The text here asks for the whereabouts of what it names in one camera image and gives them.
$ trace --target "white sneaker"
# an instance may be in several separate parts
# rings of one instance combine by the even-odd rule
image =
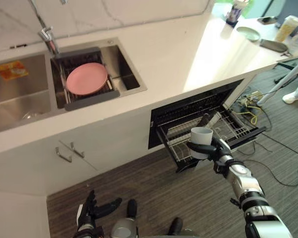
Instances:
[[[291,104],[291,103],[294,103],[295,101],[297,101],[298,98],[296,98],[294,96],[294,94],[295,94],[295,92],[284,95],[282,98],[283,102],[285,102],[287,104]]]

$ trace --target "cup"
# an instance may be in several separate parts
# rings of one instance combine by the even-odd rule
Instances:
[[[238,18],[242,14],[244,8],[248,5],[249,0],[234,0],[234,4],[232,9],[227,14],[226,22],[231,25],[235,26],[237,24]]]
[[[284,41],[298,27],[298,17],[287,16],[275,37],[276,41]]]
[[[200,145],[210,145],[212,142],[213,130],[206,127],[193,127],[191,129],[191,142]],[[198,153],[190,150],[191,156],[199,160],[208,158],[207,154]]]

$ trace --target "wire rack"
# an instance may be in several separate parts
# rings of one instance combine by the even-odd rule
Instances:
[[[204,126],[213,130],[213,133],[226,142],[240,138],[249,133],[249,129],[237,117],[234,112],[234,119],[227,111],[215,112],[210,115],[205,113],[203,116],[190,120],[183,124],[162,129],[162,136],[165,137],[168,146],[175,155],[175,159],[179,161],[188,161],[191,159],[190,149],[186,146],[186,142],[191,138],[191,128],[196,126]]]
[[[65,84],[66,84],[65,79],[69,76],[69,74],[77,67],[79,67],[85,63],[92,63],[92,62],[101,63],[101,64],[105,65],[100,52],[92,52],[90,54],[76,56],[73,59],[64,59],[62,61],[62,63],[59,65],[60,66],[60,77],[61,77],[62,86],[64,89],[64,97],[65,97],[66,103],[72,103],[72,102],[75,102],[80,99],[89,98],[92,96],[96,96],[96,95],[107,93],[107,92],[114,90],[113,86],[112,86],[112,78],[110,75],[107,76],[107,80],[106,80],[106,83],[104,84],[104,86],[95,93],[92,93],[89,95],[75,95],[67,90],[67,88],[65,86]]]

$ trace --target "faucet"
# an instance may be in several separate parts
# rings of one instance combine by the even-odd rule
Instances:
[[[39,20],[39,22],[42,26],[42,29],[41,29],[41,31],[38,32],[38,35],[45,42],[45,44],[46,44],[47,48],[49,49],[49,51],[52,54],[57,55],[59,53],[59,48],[58,48],[58,45],[56,44],[55,37],[52,33],[53,27],[52,26],[50,26],[50,27],[46,26],[46,24],[43,21],[42,17],[38,13],[38,10],[37,10],[36,4],[34,3],[34,0],[28,0],[28,2],[30,3],[33,11],[36,14],[36,17],[38,18],[38,20]]]

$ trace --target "phone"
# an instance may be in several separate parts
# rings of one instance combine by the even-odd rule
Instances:
[[[263,25],[272,24],[272,23],[277,22],[275,17],[270,17],[270,16],[269,17],[258,18],[258,21]]]

